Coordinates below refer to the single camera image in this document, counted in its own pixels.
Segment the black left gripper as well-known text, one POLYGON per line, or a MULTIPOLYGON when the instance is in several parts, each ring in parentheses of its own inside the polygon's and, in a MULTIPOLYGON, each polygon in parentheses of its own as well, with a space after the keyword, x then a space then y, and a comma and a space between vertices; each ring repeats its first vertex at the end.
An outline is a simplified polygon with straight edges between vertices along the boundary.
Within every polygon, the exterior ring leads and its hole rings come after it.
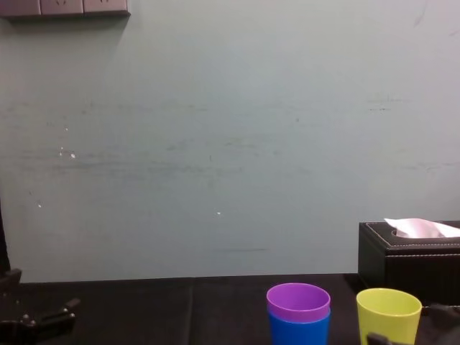
MULTIPOLYGON (((22 271, 13 269, 1 274, 1 316, 21 316, 20 280, 22 271)), ((57 310, 38 318, 1 321, 1 344, 37 344, 70 334, 75 325, 75 311, 81 304, 74 298, 57 310)))

